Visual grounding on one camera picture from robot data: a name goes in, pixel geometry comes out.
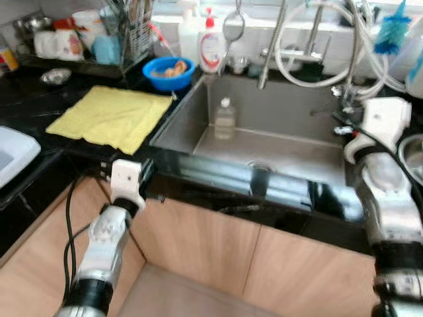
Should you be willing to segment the sink drain strainer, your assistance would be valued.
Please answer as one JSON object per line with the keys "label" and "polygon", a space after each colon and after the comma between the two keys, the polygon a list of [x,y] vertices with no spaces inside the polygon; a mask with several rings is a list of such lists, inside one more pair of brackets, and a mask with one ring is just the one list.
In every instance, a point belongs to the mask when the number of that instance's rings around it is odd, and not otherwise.
{"label": "sink drain strainer", "polygon": [[247,165],[258,171],[274,172],[274,169],[270,165],[267,165],[262,161],[251,161]]}

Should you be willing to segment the stainless steel sink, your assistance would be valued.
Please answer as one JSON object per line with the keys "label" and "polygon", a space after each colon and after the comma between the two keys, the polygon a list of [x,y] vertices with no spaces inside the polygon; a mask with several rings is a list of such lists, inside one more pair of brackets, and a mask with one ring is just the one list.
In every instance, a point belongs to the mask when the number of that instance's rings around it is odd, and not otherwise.
{"label": "stainless steel sink", "polygon": [[[351,166],[344,139],[335,135],[338,98],[327,88],[306,88],[232,75],[205,75],[195,84],[151,144],[166,150],[247,165],[262,161],[274,172],[344,185]],[[230,98],[237,110],[235,136],[216,139],[215,108]]]}

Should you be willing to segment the printed white mug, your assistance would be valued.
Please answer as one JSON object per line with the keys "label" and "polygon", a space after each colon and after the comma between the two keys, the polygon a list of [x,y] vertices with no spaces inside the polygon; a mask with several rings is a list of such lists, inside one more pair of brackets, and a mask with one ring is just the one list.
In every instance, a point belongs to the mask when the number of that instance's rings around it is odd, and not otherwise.
{"label": "printed white mug", "polygon": [[64,61],[83,61],[83,45],[74,30],[59,29],[55,31],[56,58]]}

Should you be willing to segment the dark green sponge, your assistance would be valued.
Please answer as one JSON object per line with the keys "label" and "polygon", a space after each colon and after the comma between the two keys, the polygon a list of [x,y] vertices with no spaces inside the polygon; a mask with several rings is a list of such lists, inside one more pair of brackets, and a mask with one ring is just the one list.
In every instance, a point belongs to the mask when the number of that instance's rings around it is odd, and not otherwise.
{"label": "dark green sponge", "polygon": [[296,73],[296,78],[300,81],[317,82],[323,80],[324,65],[317,61],[304,61],[300,70]]}

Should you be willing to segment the plain white mug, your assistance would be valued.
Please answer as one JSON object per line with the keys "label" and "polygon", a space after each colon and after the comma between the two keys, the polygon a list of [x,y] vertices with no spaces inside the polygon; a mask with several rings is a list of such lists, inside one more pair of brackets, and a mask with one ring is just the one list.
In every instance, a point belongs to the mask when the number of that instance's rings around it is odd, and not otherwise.
{"label": "plain white mug", "polygon": [[57,59],[58,45],[54,31],[38,31],[34,34],[34,53],[42,59]]}

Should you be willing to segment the flexible steel faucet spout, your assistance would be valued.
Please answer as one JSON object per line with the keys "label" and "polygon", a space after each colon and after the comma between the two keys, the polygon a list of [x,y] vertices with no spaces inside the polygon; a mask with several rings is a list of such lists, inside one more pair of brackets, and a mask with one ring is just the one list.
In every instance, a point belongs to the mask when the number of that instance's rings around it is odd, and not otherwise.
{"label": "flexible steel faucet spout", "polygon": [[260,70],[260,75],[258,77],[258,86],[257,86],[257,88],[259,88],[260,90],[266,87],[267,73],[269,72],[271,60],[274,57],[274,51],[277,48],[279,34],[281,30],[283,29],[282,24],[284,23],[284,19],[286,15],[287,1],[288,0],[281,0],[276,25],[273,29],[273,33],[271,37],[271,42],[269,42],[269,45],[267,48],[267,54],[265,55],[264,61],[262,62],[262,70]]}

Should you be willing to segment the white pump bottle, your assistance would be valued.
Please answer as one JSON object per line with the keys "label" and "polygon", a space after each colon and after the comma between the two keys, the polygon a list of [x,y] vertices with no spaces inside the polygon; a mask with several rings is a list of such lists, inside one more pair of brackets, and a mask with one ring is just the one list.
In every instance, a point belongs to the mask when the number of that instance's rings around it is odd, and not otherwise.
{"label": "white pump bottle", "polygon": [[182,57],[199,63],[198,38],[200,27],[196,17],[199,0],[177,0],[182,11],[182,21],[178,24],[178,44]]}

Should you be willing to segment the white blue water jug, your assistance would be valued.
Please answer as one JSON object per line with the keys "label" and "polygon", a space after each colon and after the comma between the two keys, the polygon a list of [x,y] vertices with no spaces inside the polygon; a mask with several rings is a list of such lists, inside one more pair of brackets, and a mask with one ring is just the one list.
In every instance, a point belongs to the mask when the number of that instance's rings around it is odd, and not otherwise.
{"label": "white blue water jug", "polygon": [[389,74],[397,81],[405,83],[407,93],[415,98],[423,98],[423,24],[415,18],[396,57],[391,57]]}

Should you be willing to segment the steel gooseneck faucet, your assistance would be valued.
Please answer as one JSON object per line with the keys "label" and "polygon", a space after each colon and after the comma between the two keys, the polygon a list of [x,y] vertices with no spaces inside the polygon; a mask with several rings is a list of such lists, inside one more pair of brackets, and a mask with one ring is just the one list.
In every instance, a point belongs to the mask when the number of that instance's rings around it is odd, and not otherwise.
{"label": "steel gooseneck faucet", "polygon": [[345,83],[339,85],[340,97],[338,97],[338,105],[334,109],[335,114],[341,114],[345,108],[353,108],[357,100],[362,100],[367,95],[367,92],[358,88],[353,83],[354,73],[356,67],[362,60],[364,48],[364,36],[366,35],[367,23],[362,13],[362,10],[356,4],[356,0],[344,0],[345,7],[352,15],[350,24],[354,28],[352,55],[350,57],[350,64],[348,64],[348,74],[345,76]]}

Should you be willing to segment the yellow cloth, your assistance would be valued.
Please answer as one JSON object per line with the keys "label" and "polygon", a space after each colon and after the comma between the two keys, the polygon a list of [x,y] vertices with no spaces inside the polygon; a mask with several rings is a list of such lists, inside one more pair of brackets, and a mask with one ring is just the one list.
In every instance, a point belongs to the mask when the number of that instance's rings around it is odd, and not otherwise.
{"label": "yellow cloth", "polygon": [[173,98],[126,88],[97,87],[46,128],[46,133],[136,154]]}

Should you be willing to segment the blue plastic bowl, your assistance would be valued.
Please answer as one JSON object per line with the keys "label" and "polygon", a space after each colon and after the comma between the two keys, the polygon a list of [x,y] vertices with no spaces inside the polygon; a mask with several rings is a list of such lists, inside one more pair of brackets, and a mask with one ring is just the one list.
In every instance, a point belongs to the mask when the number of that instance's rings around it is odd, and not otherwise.
{"label": "blue plastic bowl", "polygon": [[[172,69],[178,63],[185,64],[185,70],[172,77],[164,76],[167,69]],[[142,73],[152,87],[159,91],[176,91],[189,87],[197,64],[185,57],[156,57],[142,67]]]}

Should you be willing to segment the light blue cup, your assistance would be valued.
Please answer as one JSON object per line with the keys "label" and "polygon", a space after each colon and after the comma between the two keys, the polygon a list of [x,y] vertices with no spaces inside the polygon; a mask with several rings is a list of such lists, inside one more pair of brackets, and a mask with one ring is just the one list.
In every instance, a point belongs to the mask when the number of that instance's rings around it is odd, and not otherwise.
{"label": "light blue cup", "polygon": [[100,34],[93,43],[93,54],[97,63],[102,65],[119,65],[123,59],[117,36]]}

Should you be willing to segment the large steel basin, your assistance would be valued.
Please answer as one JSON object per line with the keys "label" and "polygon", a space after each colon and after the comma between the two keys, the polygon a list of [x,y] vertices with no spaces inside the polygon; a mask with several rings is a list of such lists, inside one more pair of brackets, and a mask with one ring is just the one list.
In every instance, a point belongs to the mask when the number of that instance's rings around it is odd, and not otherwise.
{"label": "large steel basin", "polygon": [[423,179],[417,177],[417,175],[414,175],[414,173],[410,171],[410,167],[408,167],[408,164],[406,163],[405,152],[406,152],[406,146],[408,145],[408,143],[410,143],[412,140],[421,140],[422,141],[422,137],[423,137],[423,135],[411,135],[411,136],[408,136],[408,137],[402,139],[402,141],[399,144],[400,159],[404,163],[404,166],[406,167],[406,169],[410,172],[411,178],[413,178],[414,181],[417,182],[417,184],[420,184],[420,185],[423,184]]}

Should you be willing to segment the red-handled kitchen tool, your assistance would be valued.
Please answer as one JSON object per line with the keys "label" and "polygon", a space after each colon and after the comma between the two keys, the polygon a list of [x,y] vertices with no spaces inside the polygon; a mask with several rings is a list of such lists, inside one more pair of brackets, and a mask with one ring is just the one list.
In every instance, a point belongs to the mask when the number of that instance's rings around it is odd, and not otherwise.
{"label": "red-handled kitchen tool", "polygon": [[172,55],[173,57],[176,57],[177,54],[175,54],[172,46],[167,41],[166,37],[163,36],[163,34],[161,33],[157,25],[154,24],[153,22],[148,22],[148,25],[150,26],[151,31],[156,36],[156,39],[160,43],[160,46],[167,51],[167,54]]}

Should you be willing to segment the blue bottle brush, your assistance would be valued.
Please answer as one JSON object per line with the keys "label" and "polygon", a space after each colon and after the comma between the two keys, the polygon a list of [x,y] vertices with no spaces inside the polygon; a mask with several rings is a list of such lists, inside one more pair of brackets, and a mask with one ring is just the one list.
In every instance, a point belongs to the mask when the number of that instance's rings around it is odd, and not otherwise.
{"label": "blue bottle brush", "polygon": [[379,55],[397,55],[404,42],[413,18],[406,15],[407,0],[399,3],[393,15],[383,19],[381,29],[373,45],[373,52]]}

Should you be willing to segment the white red-pump soap bottle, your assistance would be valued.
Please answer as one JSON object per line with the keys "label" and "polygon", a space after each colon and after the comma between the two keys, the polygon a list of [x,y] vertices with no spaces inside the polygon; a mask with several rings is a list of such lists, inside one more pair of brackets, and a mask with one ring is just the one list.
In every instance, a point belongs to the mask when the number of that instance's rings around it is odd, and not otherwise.
{"label": "white red-pump soap bottle", "polygon": [[206,9],[206,20],[198,36],[199,66],[205,73],[217,73],[223,67],[227,40],[223,25],[215,21],[212,8]]}

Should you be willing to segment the yellow red tin can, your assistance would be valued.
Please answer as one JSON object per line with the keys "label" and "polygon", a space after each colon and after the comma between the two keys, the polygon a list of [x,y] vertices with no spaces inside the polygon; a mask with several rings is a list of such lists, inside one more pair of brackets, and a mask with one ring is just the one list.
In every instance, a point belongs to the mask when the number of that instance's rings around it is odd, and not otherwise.
{"label": "yellow red tin can", "polygon": [[19,63],[8,46],[0,48],[0,71],[9,73],[17,70]]}

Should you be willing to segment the light wood cabinet door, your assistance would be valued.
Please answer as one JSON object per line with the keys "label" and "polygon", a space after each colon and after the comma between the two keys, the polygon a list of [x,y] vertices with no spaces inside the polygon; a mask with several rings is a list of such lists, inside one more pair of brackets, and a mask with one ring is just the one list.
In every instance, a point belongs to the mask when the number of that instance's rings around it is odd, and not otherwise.
{"label": "light wood cabinet door", "polygon": [[[108,203],[106,184],[85,178],[76,185],[71,199],[73,229],[89,224]],[[0,317],[52,317],[60,307],[64,274],[61,256],[67,242],[64,190],[24,232],[12,250],[0,259]],[[133,284],[146,263],[130,239],[108,317],[117,317]]]}
{"label": "light wood cabinet door", "polygon": [[374,275],[372,257],[262,227],[243,298],[283,317],[370,317]]}
{"label": "light wood cabinet door", "polygon": [[242,298],[260,227],[179,202],[148,200],[131,232],[153,265]]}

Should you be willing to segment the small shallow steel dish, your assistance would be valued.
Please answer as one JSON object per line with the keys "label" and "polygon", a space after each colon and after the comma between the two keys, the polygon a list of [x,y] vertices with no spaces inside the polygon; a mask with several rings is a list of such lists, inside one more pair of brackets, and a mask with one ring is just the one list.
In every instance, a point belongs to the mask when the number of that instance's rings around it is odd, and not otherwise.
{"label": "small shallow steel dish", "polygon": [[50,69],[43,73],[40,76],[40,82],[49,87],[60,87],[60,85],[65,85],[70,80],[72,74],[73,72],[70,69],[66,69],[66,67],[55,67],[55,69]]}

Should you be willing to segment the stacked white bowls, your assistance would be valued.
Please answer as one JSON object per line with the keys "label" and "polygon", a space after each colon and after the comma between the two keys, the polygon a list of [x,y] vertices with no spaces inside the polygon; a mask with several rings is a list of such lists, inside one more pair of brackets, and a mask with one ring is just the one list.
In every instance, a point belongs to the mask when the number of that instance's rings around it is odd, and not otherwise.
{"label": "stacked white bowls", "polygon": [[89,50],[93,49],[98,36],[108,35],[99,10],[81,10],[72,13],[71,18],[82,42],[84,42],[85,47]]}

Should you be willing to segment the clear plastic bottle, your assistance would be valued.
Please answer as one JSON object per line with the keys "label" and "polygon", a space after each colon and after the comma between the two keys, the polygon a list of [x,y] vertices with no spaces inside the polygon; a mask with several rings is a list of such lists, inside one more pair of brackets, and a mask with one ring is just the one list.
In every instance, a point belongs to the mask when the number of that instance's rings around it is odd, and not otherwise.
{"label": "clear plastic bottle", "polygon": [[235,136],[237,110],[231,105],[230,98],[223,98],[215,108],[214,136],[216,139],[232,139]]}

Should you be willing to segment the tan crumpled rag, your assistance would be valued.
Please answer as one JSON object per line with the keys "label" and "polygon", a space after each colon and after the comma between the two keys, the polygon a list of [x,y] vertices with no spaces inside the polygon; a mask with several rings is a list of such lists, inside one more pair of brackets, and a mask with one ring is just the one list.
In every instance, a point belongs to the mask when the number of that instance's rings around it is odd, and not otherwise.
{"label": "tan crumpled rag", "polygon": [[165,78],[177,77],[179,75],[182,75],[182,73],[184,73],[187,69],[188,64],[185,63],[185,61],[183,60],[179,60],[177,61],[177,63],[175,63],[175,65],[169,67],[163,73],[161,73],[161,76]]}

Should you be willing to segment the small steel cup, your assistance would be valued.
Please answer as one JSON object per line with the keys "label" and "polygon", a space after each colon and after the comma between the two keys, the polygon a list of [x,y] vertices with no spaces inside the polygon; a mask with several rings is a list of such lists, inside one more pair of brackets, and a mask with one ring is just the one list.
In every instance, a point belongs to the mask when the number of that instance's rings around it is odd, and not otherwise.
{"label": "small steel cup", "polygon": [[229,57],[227,65],[233,75],[242,75],[250,67],[250,60],[244,55],[234,55]]}

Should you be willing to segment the chrome tap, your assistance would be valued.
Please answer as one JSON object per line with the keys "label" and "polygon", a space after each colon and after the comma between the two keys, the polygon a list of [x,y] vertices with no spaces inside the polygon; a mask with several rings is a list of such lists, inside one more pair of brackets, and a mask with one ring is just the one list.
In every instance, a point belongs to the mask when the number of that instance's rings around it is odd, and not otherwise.
{"label": "chrome tap", "polygon": [[[279,48],[280,40],[283,38],[283,31],[286,29],[284,24],[282,24],[283,29],[281,30],[279,34],[277,48],[274,51],[274,57],[272,58],[271,62],[275,60],[277,55],[278,57],[280,57],[281,60],[287,59],[288,61],[317,61],[317,63],[319,63],[320,61],[323,61],[325,57],[325,53],[314,52],[314,45],[315,45],[315,39],[317,39],[317,34],[319,32],[319,27],[321,23],[323,23],[324,9],[323,7],[317,4],[307,4],[305,0],[304,0],[304,3],[302,3],[300,7],[298,7],[298,9],[305,9],[305,11],[311,10],[311,9],[308,9],[307,7],[314,7],[313,9],[314,15],[312,16],[313,21],[312,21],[311,29],[309,29],[308,39],[306,40],[304,48],[300,50],[295,50],[295,49],[288,50],[284,48]],[[288,16],[288,1],[287,1],[287,9],[285,13],[284,23],[287,22],[287,16]],[[262,62],[265,60],[266,54],[267,54],[267,49],[266,49],[266,53],[262,57]]]}

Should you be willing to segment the white rectangular tray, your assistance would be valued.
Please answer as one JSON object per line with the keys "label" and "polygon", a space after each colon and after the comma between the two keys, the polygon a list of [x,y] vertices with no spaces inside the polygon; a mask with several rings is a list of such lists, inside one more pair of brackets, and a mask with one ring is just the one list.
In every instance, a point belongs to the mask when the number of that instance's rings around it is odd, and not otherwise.
{"label": "white rectangular tray", "polygon": [[0,125],[0,188],[8,184],[40,153],[33,137]]}

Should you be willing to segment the red lid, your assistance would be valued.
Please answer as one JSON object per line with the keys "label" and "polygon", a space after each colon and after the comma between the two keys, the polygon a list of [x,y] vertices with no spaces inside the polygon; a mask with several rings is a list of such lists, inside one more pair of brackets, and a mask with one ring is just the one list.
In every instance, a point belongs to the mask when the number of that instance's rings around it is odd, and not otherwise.
{"label": "red lid", "polygon": [[61,18],[61,19],[55,19],[55,21],[52,22],[52,27],[54,27],[55,30],[75,30],[75,21],[72,18]]}

